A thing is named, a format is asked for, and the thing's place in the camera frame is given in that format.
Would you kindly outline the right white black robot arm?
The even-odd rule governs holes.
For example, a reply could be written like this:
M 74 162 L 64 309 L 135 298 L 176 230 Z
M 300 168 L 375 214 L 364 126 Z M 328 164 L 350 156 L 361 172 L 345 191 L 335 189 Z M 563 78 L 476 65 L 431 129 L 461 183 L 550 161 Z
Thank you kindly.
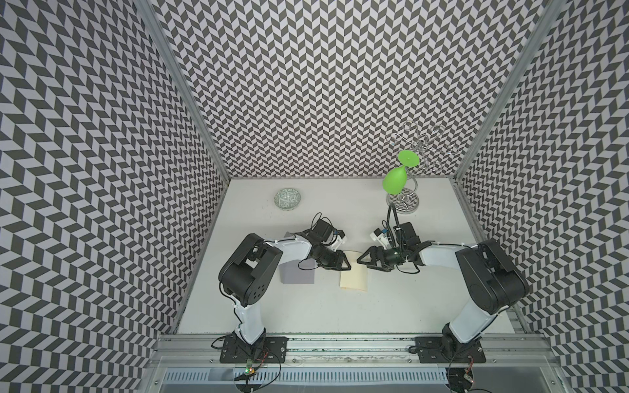
M 472 246 L 422 241 L 410 223 L 376 232 L 373 238 L 380 235 L 388 238 L 388 245 L 370 247 L 357 259 L 358 264 L 390 272 L 411 263 L 416 268 L 442 267 L 462 274 L 468 301 L 442 329 L 440 350 L 449 360 L 470 351 L 501 312 L 530 293 L 524 273 L 494 239 Z

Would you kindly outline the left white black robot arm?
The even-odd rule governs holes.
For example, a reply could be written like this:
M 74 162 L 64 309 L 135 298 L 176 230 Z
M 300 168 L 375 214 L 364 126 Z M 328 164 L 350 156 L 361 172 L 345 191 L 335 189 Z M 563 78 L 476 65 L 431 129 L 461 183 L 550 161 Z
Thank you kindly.
M 309 229 L 277 240 L 248 234 L 219 272 L 219 293 L 234 303 L 238 326 L 234 336 L 255 349 L 266 330 L 257 303 L 280 265 L 313 260 L 316 268 L 348 271 L 351 264 L 339 247 L 347 240 L 341 229 L 318 219 Z

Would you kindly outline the green plastic wine glass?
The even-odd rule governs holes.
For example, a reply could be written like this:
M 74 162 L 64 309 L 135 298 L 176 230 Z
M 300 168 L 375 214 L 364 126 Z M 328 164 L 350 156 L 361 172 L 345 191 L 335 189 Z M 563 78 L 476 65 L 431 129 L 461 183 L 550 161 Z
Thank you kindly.
M 420 164 L 420 158 L 411 150 L 402 150 L 397 155 L 399 165 L 388 171 L 383 179 L 383 189 L 389 195 L 398 195 L 406 186 L 408 180 L 407 170 Z

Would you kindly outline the small patterned ceramic dish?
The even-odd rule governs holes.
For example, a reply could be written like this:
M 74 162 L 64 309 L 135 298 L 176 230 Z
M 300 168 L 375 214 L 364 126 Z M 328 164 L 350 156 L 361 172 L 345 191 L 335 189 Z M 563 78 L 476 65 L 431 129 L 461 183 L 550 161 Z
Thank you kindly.
M 281 211 L 292 211 L 301 203 L 301 193 L 296 188 L 282 188 L 274 196 L 275 206 Z

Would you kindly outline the left small circuit board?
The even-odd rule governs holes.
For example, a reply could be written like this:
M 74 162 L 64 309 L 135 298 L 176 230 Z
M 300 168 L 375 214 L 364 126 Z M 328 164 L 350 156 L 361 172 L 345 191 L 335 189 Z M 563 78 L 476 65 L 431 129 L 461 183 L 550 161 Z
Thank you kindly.
M 258 374 L 263 365 L 263 362 L 249 363 L 242 368 L 236 368 L 234 370 L 234 383 L 237 386 L 261 386 L 263 381 L 261 381 Z

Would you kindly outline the small circuit board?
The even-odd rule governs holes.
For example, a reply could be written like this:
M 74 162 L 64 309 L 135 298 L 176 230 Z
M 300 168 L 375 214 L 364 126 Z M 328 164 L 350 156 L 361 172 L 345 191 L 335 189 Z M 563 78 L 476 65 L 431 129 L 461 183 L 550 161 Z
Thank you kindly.
M 473 388 L 473 371 L 468 368 L 450 368 L 447 371 L 447 381 L 450 392 L 466 393 Z
M 263 381 L 261 381 L 258 374 L 263 365 L 263 362 L 249 363 L 242 368 L 236 368 L 234 370 L 234 383 L 237 386 L 261 386 Z

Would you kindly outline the right small circuit board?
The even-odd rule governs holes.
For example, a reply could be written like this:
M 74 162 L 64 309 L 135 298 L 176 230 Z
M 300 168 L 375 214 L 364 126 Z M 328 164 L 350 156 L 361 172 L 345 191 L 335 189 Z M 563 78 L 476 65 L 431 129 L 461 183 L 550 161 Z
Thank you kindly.
M 450 368 L 447 371 L 447 381 L 450 392 L 466 393 L 473 388 L 473 371 L 468 368 Z

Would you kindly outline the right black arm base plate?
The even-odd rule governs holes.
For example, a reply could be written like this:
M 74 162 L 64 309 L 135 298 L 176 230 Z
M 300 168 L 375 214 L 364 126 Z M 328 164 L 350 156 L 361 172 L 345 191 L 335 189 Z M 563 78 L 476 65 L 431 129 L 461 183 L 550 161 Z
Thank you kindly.
M 479 339 L 460 343 L 454 337 L 419 336 L 414 347 L 422 364 L 486 363 L 486 355 Z

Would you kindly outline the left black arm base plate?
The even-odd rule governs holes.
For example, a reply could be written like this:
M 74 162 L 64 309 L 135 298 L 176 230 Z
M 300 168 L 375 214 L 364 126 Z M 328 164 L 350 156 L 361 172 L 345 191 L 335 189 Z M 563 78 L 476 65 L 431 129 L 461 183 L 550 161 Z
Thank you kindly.
M 232 334 L 224 339 L 219 361 L 222 364 L 245 364 L 248 360 L 255 364 L 283 364 L 286 360 L 287 349 L 287 337 L 264 336 L 254 344 L 247 344 Z

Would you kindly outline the aluminium front rail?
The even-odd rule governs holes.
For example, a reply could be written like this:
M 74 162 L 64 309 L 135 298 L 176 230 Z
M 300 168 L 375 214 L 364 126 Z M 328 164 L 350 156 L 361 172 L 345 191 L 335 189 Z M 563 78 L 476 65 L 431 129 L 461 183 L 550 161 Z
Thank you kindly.
M 419 333 L 392 334 L 288 334 L 284 345 L 275 343 L 261 350 L 255 364 L 268 365 L 276 356 L 284 359 L 288 368 L 299 366 L 466 366 L 557 368 L 560 362 L 549 342 L 538 334 L 489 333 L 480 340 L 480 348 L 470 355 L 458 355 L 452 362 L 441 354 L 440 340 L 424 334 L 414 350 Z M 157 345 L 148 366 L 157 367 L 214 367 L 245 365 L 245 355 L 235 355 L 234 349 L 224 349 L 218 334 L 166 335 Z

